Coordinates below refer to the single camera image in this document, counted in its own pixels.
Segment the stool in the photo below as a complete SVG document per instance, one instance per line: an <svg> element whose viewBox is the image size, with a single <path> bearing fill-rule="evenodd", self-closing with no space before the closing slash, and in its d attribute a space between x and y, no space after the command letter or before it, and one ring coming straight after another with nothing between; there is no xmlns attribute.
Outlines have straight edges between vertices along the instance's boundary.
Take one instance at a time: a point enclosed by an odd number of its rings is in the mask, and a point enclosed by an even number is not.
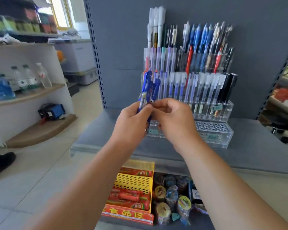
<svg viewBox="0 0 288 230"><path fill-rule="evenodd" d="M261 114L270 121L269 126L272 127L272 134L275 134L276 131L278 133L288 131L288 114L268 109L264 109ZM283 136L280 138L280 141L283 143L288 143L288 137Z"/></svg>

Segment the round packaged item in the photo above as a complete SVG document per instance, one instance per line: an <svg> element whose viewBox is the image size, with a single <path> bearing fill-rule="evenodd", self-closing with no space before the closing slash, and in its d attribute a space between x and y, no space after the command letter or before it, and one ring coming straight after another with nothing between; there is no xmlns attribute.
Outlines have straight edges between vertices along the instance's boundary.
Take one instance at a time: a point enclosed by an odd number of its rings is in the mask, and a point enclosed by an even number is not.
<svg viewBox="0 0 288 230"><path fill-rule="evenodd" d="M168 174L165 176L164 180L165 180L165 187L167 189L170 188L171 186L176 185L176 178L174 175Z"/></svg>
<svg viewBox="0 0 288 230"><path fill-rule="evenodd" d="M169 205L169 208L172 212L175 211L177 200L178 200L178 187L172 186L166 191L166 203Z"/></svg>
<svg viewBox="0 0 288 230"><path fill-rule="evenodd" d="M164 175L161 173L154 174L154 183L158 186L164 186Z"/></svg>
<svg viewBox="0 0 288 230"><path fill-rule="evenodd" d="M177 202L177 211L180 215L181 221L188 221L191 210L191 201L188 197L181 195Z"/></svg>
<svg viewBox="0 0 288 230"><path fill-rule="evenodd" d="M188 186L189 179L185 176L176 176L178 192L184 192Z"/></svg>
<svg viewBox="0 0 288 230"><path fill-rule="evenodd" d="M159 185L155 188L155 195L158 201L163 202L166 197L166 190L163 186Z"/></svg>
<svg viewBox="0 0 288 230"><path fill-rule="evenodd" d="M171 216L171 210L169 206L164 203L158 203L156 206L156 214L158 218L158 224L168 224Z"/></svg>

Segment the yellow basket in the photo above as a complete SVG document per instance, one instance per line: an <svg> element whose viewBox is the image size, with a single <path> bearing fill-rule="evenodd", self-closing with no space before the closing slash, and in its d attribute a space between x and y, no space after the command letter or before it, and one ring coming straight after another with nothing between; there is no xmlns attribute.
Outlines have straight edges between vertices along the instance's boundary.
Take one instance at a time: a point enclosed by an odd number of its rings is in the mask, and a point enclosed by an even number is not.
<svg viewBox="0 0 288 230"><path fill-rule="evenodd" d="M130 189L142 191L143 194L150 194L150 209L151 213L151 194L153 191L153 178L142 177L129 174L117 174L114 182L114 187L121 189Z"/></svg>

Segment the right hand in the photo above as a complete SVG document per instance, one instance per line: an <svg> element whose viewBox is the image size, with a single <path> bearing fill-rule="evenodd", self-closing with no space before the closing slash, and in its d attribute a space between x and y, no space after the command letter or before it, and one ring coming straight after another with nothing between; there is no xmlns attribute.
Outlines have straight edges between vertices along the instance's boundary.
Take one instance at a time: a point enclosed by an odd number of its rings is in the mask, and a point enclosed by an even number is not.
<svg viewBox="0 0 288 230"><path fill-rule="evenodd" d="M194 140L201 140L190 107L178 100L166 98L154 104L152 117L157 120L165 137L178 153L181 148Z"/></svg>

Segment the left hand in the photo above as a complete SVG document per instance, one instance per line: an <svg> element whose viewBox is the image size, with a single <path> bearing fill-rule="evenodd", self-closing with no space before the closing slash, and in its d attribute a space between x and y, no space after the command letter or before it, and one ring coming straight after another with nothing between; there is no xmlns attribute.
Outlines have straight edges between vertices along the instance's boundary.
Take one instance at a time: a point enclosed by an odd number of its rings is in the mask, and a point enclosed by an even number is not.
<svg viewBox="0 0 288 230"><path fill-rule="evenodd" d="M124 149L132 153L145 137L148 127L147 119L153 111L153 106L147 104L138 114L140 102L135 102L124 108L116 120L116 124L109 142L123 145Z"/></svg>

